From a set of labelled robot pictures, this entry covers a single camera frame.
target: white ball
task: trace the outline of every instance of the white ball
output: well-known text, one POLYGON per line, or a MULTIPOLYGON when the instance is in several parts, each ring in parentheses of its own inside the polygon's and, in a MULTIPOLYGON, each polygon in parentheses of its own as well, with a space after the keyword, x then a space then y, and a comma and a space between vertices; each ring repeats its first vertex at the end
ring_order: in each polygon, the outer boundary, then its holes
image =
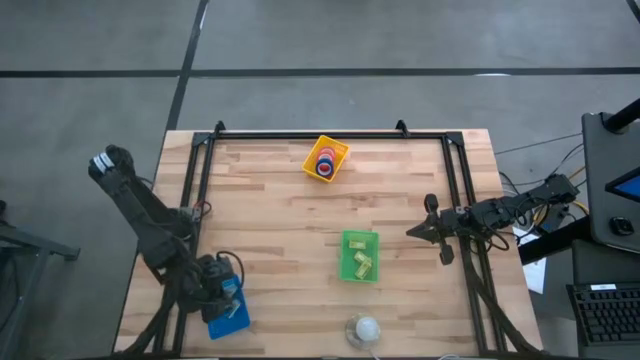
POLYGON ((363 317, 356 324, 356 334, 362 341, 378 340, 380 336, 378 322, 372 317, 363 317))

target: yellow bowl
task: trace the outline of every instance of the yellow bowl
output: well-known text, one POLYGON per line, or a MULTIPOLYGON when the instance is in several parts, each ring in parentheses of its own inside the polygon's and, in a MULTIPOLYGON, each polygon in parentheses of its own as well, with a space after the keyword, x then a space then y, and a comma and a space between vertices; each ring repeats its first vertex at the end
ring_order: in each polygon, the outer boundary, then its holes
POLYGON ((313 145, 313 149, 311 149, 311 152, 309 153, 309 155, 307 155, 307 159, 302 164, 302 170, 309 174, 309 176, 329 183, 336 177, 338 170, 340 170, 340 166, 342 166, 342 161, 344 161, 344 158, 347 157, 348 152, 348 145, 343 144, 337 140, 333 140, 328 136, 320 135, 318 141, 316 141, 316 144, 313 145), (316 174, 316 159, 318 157, 318 151, 325 147, 330 147, 336 152, 336 157, 335 159, 333 159, 333 174, 331 174, 330 178, 326 178, 324 176, 316 174))

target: blue container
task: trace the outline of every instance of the blue container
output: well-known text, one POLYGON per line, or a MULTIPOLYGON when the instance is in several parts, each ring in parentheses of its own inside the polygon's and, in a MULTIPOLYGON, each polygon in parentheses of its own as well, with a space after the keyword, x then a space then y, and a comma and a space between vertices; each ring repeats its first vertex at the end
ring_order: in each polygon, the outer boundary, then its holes
POLYGON ((247 310, 247 303, 244 300, 242 288, 240 288, 240 279, 238 278, 238 275, 234 275, 233 280, 227 280, 222 284, 224 288, 234 285, 238 290, 233 294, 233 298, 240 301, 240 307, 231 318, 229 318, 231 311, 227 311, 219 318, 209 322, 209 337, 211 340, 216 340, 236 331, 246 329, 251 325, 249 311, 247 310))

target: wooden table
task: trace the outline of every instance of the wooden table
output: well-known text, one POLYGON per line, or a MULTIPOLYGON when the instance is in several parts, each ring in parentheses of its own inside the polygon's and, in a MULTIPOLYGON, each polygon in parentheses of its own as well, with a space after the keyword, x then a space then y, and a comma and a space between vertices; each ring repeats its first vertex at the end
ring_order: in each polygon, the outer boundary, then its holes
MULTIPOLYGON (((463 130, 478 201, 502 195, 489 134, 463 130)), ((166 135, 155 192, 178 206, 192 131, 166 135)), ((437 246, 405 236, 423 221, 427 192, 451 206, 442 148, 435 140, 345 140, 349 157, 331 184, 301 169, 308 140, 216 141, 199 254, 232 250, 246 268, 248 330, 212 341, 199 313, 190 314, 183 356, 367 356, 346 341, 346 321, 372 314, 382 336, 378 356, 475 354, 457 239, 456 259, 440 264, 437 246), (377 284, 338 279, 342 231, 380 234, 377 284)), ((459 189, 462 186, 454 151, 459 189)), ((200 172, 201 165, 196 167, 200 172)), ((195 176, 194 194, 199 176, 195 176)), ((466 203, 465 194, 461 194, 466 203)), ((498 300, 522 334, 540 348, 531 300, 514 246, 489 253, 498 300)), ((158 308, 162 288, 139 257, 124 307, 116 350, 128 346, 158 308)), ((488 312, 483 308, 488 338, 488 312)), ((167 342, 173 338, 168 330, 167 342)))

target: blue tape roll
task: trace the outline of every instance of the blue tape roll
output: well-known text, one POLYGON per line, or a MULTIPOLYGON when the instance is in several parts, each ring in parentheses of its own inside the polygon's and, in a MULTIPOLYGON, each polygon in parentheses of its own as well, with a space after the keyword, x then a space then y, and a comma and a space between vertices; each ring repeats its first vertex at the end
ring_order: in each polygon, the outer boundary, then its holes
POLYGON ((320 161, 318 161, 316 163, 316 174, 322 177, 331 177, 331 175, 333 174, 333 161, 331 161, 330 159, 321 159, 320 161), (326 164, 329 166, 328 171, 323 171, 320 169, 321 165, 323 164, 326 164))

